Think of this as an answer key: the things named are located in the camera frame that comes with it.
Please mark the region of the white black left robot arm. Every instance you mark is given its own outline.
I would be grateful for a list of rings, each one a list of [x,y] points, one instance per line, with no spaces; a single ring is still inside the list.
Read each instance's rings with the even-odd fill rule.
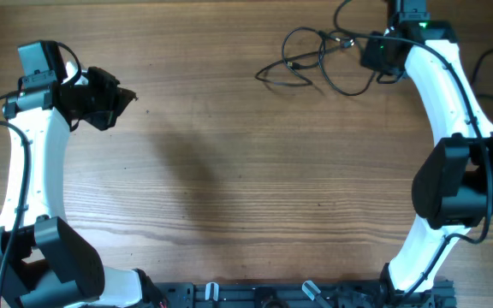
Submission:
[[[0,214],[0,306],[165,307],[168,300],[140,269],[104,266],[67,222],[63,165],[70,134],[85,121],[114,127],[136,98],[119,80],[52,40],[21,45],[24,74],[0,97],[10,134],[9,177]]]

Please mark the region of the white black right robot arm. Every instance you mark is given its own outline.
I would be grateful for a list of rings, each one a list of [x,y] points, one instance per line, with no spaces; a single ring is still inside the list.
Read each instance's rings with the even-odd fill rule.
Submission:
[[[405,298],[432,289],[458,241],[485,240],[493,216],[493,124],[464,73],[450,24],[432,21],[423,1],[387,5],[387,29],[371,33],[361,64],[413,81],[434,141],[413,179],[413,225],[384,271],[390,289]]]

